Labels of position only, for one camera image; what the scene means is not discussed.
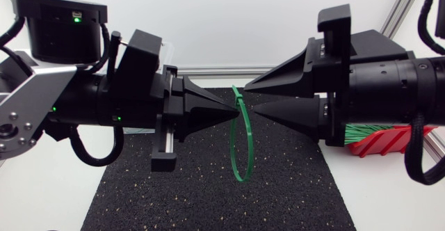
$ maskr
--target bolt hole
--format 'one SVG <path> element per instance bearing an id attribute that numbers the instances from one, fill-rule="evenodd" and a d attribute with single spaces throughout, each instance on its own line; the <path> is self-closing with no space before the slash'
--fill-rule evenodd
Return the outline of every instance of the bolt hole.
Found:
<path id="1" fill-rule="evenodd" d="M 0 138 L 3 140 L 14 138 L 19 133 L 19 128 L 12 124 L 3 124 L 0 126 Z"/>

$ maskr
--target speckled rubber mat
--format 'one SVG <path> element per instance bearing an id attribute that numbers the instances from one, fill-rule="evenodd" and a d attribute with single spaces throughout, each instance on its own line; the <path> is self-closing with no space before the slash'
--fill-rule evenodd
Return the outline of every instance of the speckled rubber mat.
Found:
<path id="1" fill-rule="evenodd" d="M 209 89 L 234 102 L 232 89 Z M 244 93 L 255 104 L 284 97 Z M 255 167 L 237 182 L 224 122 L 175 143 L 172 173 L 151 173 L 150 134 L 126 135 L 107 167 L 82 230 L 355 230 L 320 148 L 306 136 L 250 112 Z M 238 118 L 238 169 L 247 140 Z"/>

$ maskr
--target red tray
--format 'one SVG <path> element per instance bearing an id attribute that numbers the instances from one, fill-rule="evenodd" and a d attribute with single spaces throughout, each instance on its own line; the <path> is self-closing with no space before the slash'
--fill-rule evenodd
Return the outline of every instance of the red tray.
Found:
<path id="1" fill-rule="evenodd" d="M 437 127 L 424 127 L 423 136 L 435 128 Z M 394 129 L 376 131 L 359 142 L 348 144 L 348 147 L 352 154 L 361 158 L 367 154 L 386 155 L 389 152 L 404 154 L 410 137 L 410 126 L 395 126 Z"/>

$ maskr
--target black cable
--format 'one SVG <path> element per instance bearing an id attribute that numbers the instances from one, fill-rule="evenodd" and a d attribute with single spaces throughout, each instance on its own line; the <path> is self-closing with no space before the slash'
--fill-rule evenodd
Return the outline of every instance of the black cable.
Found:
<path id="1" fill-rule="evenodd" d="M 83 146 L 82 140 L 79 136 L 79 133 L 77 131 L 77 126 L 73 125 L 71 126 L 70 130 L 70 140 L 71 140 L 71 146 L 74 152 L 76 153 L 77 157 L 83 161 L 84 163 L 90 165 L 90 166 L 107 166 L 111 163 L 113 163 L 122 152 L 122 149 L 124 147 L 124 130 L 122 127 L 114 127 L 114 144 L 113 149 L 111 150 L 110 154 L 105 158 L 94 158 L 90 154 L 88 154 L 88 151 L 85 149 L 85 146 Z"/>
<path id="2" fill-rule="evenodd" d="M 20 56 L 18 56 L 13 50 L 2 46 L 0 47 L 1 51 L 4 51 L 7 55 L 9 55 L 9 57 L 12 58 L 12 60 L 14 62 L 16 62 L 16 64 L 18 64 L 18 66 L 23 70 L 23 72 L 29 77 L 33 74 L 32 69 L 25 63 L 23 62 L 23 60 L 20 58 Z"/>
<path id="3" fill-rule="evenodd" d="M 0 47 L 12 40 L 20 32 L 20 30 L 22 30 L 24 23 L 24 17 L 16 17 L 14 24 L 6 31 L 6 33 L 0 36 Z"/>
<path id="4" fill-rule="evenodd" d="M 411 122 L 411 139 L 405 151 L 405 167 L 408 175 L 416 182 L 432 185 L 445 177 L 445 158 L 442 158 L 428 172 L 423 173 L 423 126 L 425 116 L 417 113 Z"/>
<path id="5" fill-rule="evenodd" d="M 419 21 L 417 23 L 417 31 L 419 32 L 420 39 L 422 39 L 423 43 L 425 43 L 429 48 L 435 51 L 438 54 L 445 55 L 445 49 L 438 45 L 432 38 L 427 29 L 427 18 L 428 13 L 431 10 L 433 0 L 425 0 L 423 7 L 421 9 L 419 15 Z"/>
<path id="6" fill-rule="evenodd" d="M 91 64 L 77 65 L 78 70 L 81 70 L 82 72 L 87 72 L 88 74 L 94 74 L 97 71 L 99 71 L 105 65 L 105 62 L 108 60 L 108 52 L 110 49 L 110 34 L 105 24 L 100 24 L 100 27 L 102 28 L 102 38 L 104 40 L 104 52 L 102 53 L 101 58 L 89 70 L 85 69 L 91 66 Z"/>

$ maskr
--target green cable tie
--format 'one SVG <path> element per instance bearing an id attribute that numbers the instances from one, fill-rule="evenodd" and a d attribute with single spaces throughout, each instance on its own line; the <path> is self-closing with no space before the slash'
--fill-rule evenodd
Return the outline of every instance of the green cable tie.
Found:
<path id="1" fill-rule="evenodd" d="M 245 123 L 245 131 L 247 132 L 248 136 L 248 170 L 245 172 L 244 178 L 241 178 L 239 175 L 238 169 L 236 168 L 236 157 L 235 157 L 235 135 L 236 135 L 236 118 L 232 120 L 232 124 L 230 126 L 230 159 L 232 160 L 232 169 L 234 170 L 234 174 L 236 179 L 239 182 L 247 182 L 250 179 L 250 176 L 253 171 L 253 161 L 254 161 L 254 155 L 253 155 L 253 136 L 252 136 L 252 129 L 250 128 L 250 120 L 248 116 L 248 111 L 245 108 L 245 104 L 243 101 L 243 95 L 238 92 L 238 89 L 236 89 L 235 85 L 232 85 L 232 89 L 235 92 L 235 106 L 236 109 L 241 110 L 241 113 L 243 113 L 244 117 L 244 123 Z"/>

